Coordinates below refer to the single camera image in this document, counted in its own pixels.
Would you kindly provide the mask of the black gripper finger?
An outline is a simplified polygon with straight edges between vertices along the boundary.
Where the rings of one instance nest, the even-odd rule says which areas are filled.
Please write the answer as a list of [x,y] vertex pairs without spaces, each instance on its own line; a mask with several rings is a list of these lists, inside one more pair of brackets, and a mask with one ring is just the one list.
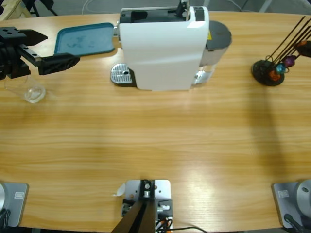
[[299,45],[296,47],[296,51],[301,56],[311,57],[311,46],[310,45]]

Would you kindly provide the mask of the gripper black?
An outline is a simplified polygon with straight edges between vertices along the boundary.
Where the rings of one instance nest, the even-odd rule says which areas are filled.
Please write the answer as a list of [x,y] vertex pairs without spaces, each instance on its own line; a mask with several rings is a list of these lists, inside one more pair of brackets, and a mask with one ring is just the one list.
[[10,79],[30,74],[29,66],[22,57],[38,67],[39,75],[48,75],[75,66],[80,57],[70,53],[55,54],[41,58],[28,46],[34,46],[48,39],[35,30],[18,30],[15,27],[0,28],[0,79]]

